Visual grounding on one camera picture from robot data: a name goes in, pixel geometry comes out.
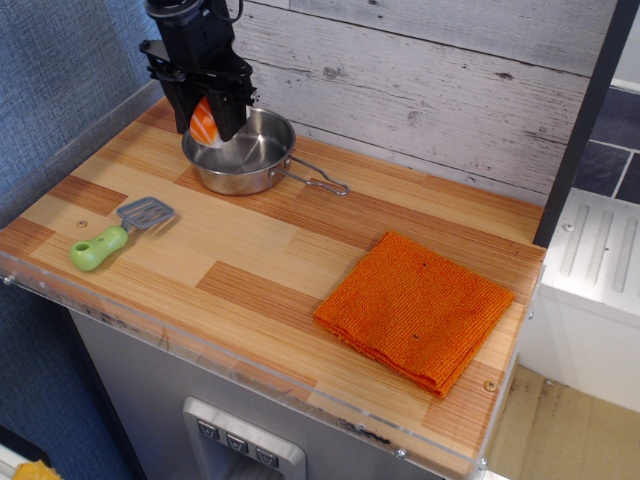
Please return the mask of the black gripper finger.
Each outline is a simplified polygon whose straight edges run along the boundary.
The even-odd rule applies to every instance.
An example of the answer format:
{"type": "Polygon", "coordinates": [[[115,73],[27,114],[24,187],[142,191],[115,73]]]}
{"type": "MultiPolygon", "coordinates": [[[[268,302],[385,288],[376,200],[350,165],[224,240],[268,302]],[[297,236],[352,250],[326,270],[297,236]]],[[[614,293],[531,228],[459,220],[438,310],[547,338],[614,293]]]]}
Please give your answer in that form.
{"type": "Polygon", "coordinates": [[[190,126],[197,105],[207,97],[207,84],[196,77],[184,81],[161,80],[160,84],[173,108],[176,130],[183,134],[190,126]]]}
{"type": "Polygon", "coordinates": [[[207,101],[223,142],[231,140],[246,124],[247,109],[254,105],[256,95],[256,88],[239,92],[213,89],[207,91],[207,101]]]}

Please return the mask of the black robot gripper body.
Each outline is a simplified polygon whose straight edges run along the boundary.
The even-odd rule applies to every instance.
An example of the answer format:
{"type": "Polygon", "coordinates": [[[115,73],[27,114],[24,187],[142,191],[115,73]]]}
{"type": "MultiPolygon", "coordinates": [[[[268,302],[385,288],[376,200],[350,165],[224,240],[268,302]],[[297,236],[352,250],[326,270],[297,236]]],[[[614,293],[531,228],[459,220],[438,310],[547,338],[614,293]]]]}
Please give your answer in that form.
{"type": "Polygon", "coordinates": [[[233,51],[233,25],[243,13],[243,3],[230,12],[224,1],[147,1],[147,15],[161,38],[145,40],[146,55],[155,80],[202,79],[208,90],[239,92],[254,88],[252,67],[233,51]]]}

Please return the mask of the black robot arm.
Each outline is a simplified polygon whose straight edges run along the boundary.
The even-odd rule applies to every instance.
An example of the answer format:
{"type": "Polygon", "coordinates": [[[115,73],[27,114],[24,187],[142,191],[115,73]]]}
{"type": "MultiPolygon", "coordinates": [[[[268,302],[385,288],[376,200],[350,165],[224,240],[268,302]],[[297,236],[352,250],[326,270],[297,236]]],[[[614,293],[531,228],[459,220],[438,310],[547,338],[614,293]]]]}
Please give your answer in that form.
{"type": "Polygon", "coordinates": [[[220,138],[231,140],[246,124],[256,92],[252,67],[233,51],[233,24],[243,3],[234,17],[224,1],[147,1],[145,10],[161,38],[145,40],[139,49],[173,107],[177,131],[188,129],[197,104],[205,99],[220,138]]]}

